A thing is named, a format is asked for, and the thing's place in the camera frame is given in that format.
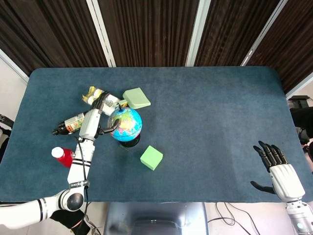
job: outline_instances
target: cable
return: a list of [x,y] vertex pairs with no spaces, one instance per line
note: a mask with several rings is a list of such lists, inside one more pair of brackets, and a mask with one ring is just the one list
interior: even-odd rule
[[244,211],[244,210],[242,210],[242,209],[239,209],[239,208],[235,207],[233,204],[231,204],[231,203],[229,203],[229,202],[228,202],[228,204],[231,205],[233,208],[235,208],[235,209],[237,209],[237,210],[239,210],[239,211],[241,211],[241,212],[246,213],[246,214],[250,217],[250,220],[251,220],[251,222],[252,222],[252,224],[253,224],[253,227],[255,228],[257,234],[258,234],[258,235],[261,235],[260,232],[259,232],[259,230],[258,230],[258,228],[256,227],[256,225],[255,225],[253,219],[252,219],[252,216],[251,216],[247,211]]
[[[254,223],[254,221],[253,221],[251,215],[250,215],[248,212],[246,212],[246,211],[244,211],[244,210],[242,210],[242,209],[239,209],[239,208],[235,207],[234,205],[232,205],[232,204],[229,203],[229,202],[227,202],[227,203],[228,203],[229,205],[231,205],[233,208],[235,208],[235,209],[237,209],[237,210],[239,210],[239,211],[245,212],[245,213],[249,216],[249,218],[250,218],[250,221],[251,221],[251,223],[252,223],[252,227],[253,227],[253,229],[256,231],[255,233],[256,233],[257,235],[261,235],[260,232],[259,232],[259,230],[257,229],[257,227],[256,227],[256,225],[255,225],[255,223]],[[230,211],[230,209],[228,208],[226,202],[224,202],[224,205],[225,205],[226,209],[228,210],[228,212],[230,213],[231,218],[224,217],[224,216],[222,215],[222,213],[220,212],[220,210],[219,210],[219,208],[218,208],[218,202],[216,202],[216,203],[215,203],[215,209],[216,209],[216,211],[217,211],[217,213],[219,214],[220,217],[219,217],[219,218],[216,218],[216,219],[211,219],[211,220],[209,220],[208,222],[213,221],[213,220],[222,219],[222,220],[223,220],[227,225],[229,225],[229,226],[234,226],[235,223],[238,223],[248,234],[250,234],[239,222],[237,222],[237,221],[235,220],[235,216],[233,215],[233,213],[232,213],[232,212]],[[228,223],[228,222],[226,221],[226,219],[232,220],[232,223]]]
[[16,205],[1,205],[0,207],[12,207],[12,206],[16,206]]
[[234,219],[232,219],[232,218],[227,218],[227,217],[219,217],[219,218],[214,218],[214,219],[211,219],[211,220],[209,220],[207,223],[210,223],[211,221],[214,221],[214,220],[219,220],[219,219],[222,219],[222,220],[224,220],[225,221],[225,219],[231,219],[231,220],[233,220],[235,223],[237,223],[237,224],[239,224],[240,225],[240,227],[242,227],[242,229],[247,233],[247,234],[249,234],[249,235],[252,235],[251,233],[249,233],[238,221],[236,221],[236,220],[234,220]]
[[96,230],[97,230],[97,232],[101,235],[101,233],[100,233],[100,231],[99,231],[99,229],[98,229],[98,227],[97,226],[95,226],[95,224],[94,223],[92,223],[90,220],[89,220],[89,217],[88,217],[88,215],[86,214],[86,221],[87,221],[87,223],[89,223],[89,224],[91,224]]
[[[220,212],[220,210],[219,210],[219,208],[218,208],[218,206],[217,206],[217,204],[218,204],[218,202],[215,203],[215,209],[217,210],[219,216],[220,216],[220,217],[223,217],[222,214],[221,214],[221,212]],[[224,202],[224,205],[226,206],[228,212],[230,213],[230,216],[231,216],[231,218],[232,218],[232,222],[231,222],[231,223],[227,223],[227,221],[224,220],[224,219],[223,219],[223,221],[224,221],[227,225],[229,225],[229,226],[234,226],[235,223],[236,223],[236,222],[235,222],[235,217],[234,217],[234,215],[232,214],[232,212],[230,212],[230,210],[228,209],[228,207],[227,207],[227,205],[226,205],[225,202]]]
[[[78,146],[79,146],[79,150],[80,150],[80,154],[82,156],[82,161],[83,161],[83,170],[84,170],[84,180],[86,180],[86,171],[85,171],[85,161],[84,161],[84,154],[83,154],[83,150],[82,150],[82,147],[80,145],[80,142],[79,142],[79,139],[77,137],[75,137],[77,139],[77,142],[78,142]],[[85,211],[84,211],[84,216],[82,218],[82,221],[80,222],[79,224],[79,227],[77,229],[77,234],[79,235],[79,230],[81,229],[82,225],[83,225],[83,221],[86,217],[86,214],[87,214],[87,209],[88,209],[88,206],[90,203],[88,203],[88,187],[85,187],[85,192],[86,192],[86,207],[85,207]]]

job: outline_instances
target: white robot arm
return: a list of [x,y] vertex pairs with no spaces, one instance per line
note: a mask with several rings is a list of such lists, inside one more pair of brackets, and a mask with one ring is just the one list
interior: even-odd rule
[[301,201],[305,191],[297,173],[278,147],[261,141],[259,144],[263,150],[257,146],[253,148],[259,153],[273,187],[264,187],[255,181],[251,184],[260,191],[276,194],[287,204],[287,214],[299,235],[313,235],[313,212],[307,203]]
[[75,158],[67,177],[69,189],[52,197],[44,197],[17,206],[0,207],[0,224],[10,229],[18,229],[48,219],[57,210],[76,211],[81,208],[84,202],[84,188],[89,186],[87,176],[94,152],[93,142],[98,135],[113,131],[119,123],[119,120],[116,120],[113,127],[104,130],[100,128],[101,110],[109,94],[102,93],[85,116]]

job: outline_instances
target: globe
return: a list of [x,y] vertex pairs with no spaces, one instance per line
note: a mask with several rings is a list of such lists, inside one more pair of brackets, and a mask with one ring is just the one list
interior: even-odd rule
[[119,119],[119,125],[113,132],[111,132],[113,138],[120,141],[122,144],[137,139],[135,142],[135,144],[137,144],[142,128],[142,121],[139,113],[128,107],[117,109],[110,115],[108,127],[112,127],[117,119]]

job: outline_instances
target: green cube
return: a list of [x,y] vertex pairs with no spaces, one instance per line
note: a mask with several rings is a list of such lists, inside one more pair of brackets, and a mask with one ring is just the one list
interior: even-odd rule
[[151,170],[155,170],[157,165],[161,162],[163,154],[149,145],[146,151],[140,157],[140,161]]

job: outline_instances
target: brown curtain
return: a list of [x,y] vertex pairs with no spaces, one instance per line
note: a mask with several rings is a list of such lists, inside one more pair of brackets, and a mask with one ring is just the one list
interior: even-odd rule
[[238,66],[279,0],[212,0],[195,66]]
[[1,0],[0,48],[27,74],[107,67],[85,0]]
[[198,0],[99,0],[117,66],[184,66]]
[[289,0],[248,65],[276,69],[286,93],[313,72],[313,1]]

